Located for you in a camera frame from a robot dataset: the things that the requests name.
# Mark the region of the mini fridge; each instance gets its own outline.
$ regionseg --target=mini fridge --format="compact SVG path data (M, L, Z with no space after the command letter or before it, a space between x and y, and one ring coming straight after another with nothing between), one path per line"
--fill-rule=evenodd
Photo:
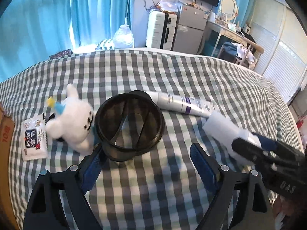
M197 54L207 22L204 17L203 10L184 4L179 5L173 51Z

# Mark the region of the white tube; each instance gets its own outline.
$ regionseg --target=white tube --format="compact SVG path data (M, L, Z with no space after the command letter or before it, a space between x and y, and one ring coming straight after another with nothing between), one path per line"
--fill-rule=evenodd
M215 140L219 141L221 145L225 146L229 155L236 161L243 165L253 165L251 161L234 152L231 145L235 139L240 137L261 148L261 144L257 136L253 135L248 130L240 129L238 126L232 123L230 119L227 119L217 111L214 111L210 115L203 126L203 130L207 135L213 137Z
M214 107L211 102L179 95L147 92L152 101L160 108L194 116L209 117Z

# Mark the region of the cardboard box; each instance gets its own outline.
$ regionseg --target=cardboard box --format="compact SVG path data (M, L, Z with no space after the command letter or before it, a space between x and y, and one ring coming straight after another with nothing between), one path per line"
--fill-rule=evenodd
M9 187L9 156L14 128L14 121L5 115L0 105L0 211L15 229L19 229L13 213Z

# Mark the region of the black plastic cup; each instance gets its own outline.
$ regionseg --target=black plastic cup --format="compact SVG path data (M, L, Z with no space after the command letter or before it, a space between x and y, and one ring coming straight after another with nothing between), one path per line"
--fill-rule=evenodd
M124 125L128 125L128 138ZM132 91L111 97L100 106L95 129L107 157L123 162L155 147L163 136L165 120L147 93Z

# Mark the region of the chair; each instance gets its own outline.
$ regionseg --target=chair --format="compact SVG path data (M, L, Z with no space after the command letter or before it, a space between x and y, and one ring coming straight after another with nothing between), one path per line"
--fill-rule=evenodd
M243 56L243 58L239 58L238 56L235 56L234 60L235 60L235 64L239 64L240 66L242 66L244 64L244 61L246 59L246 56L248 55L248 52L253 49L256 50L256 53L259 52L259 56L257 58L257 61L259 60L260 56L264 53L264 48L258 44L256 44L255 42L252 42L251 40L247 39L246 37L243 38L244 41L247 42L248 44L248 50L246 51L245 55ZM223 48L224 46L221 47L219 54L217 55L218 58L220 58L221 54L223 53Z

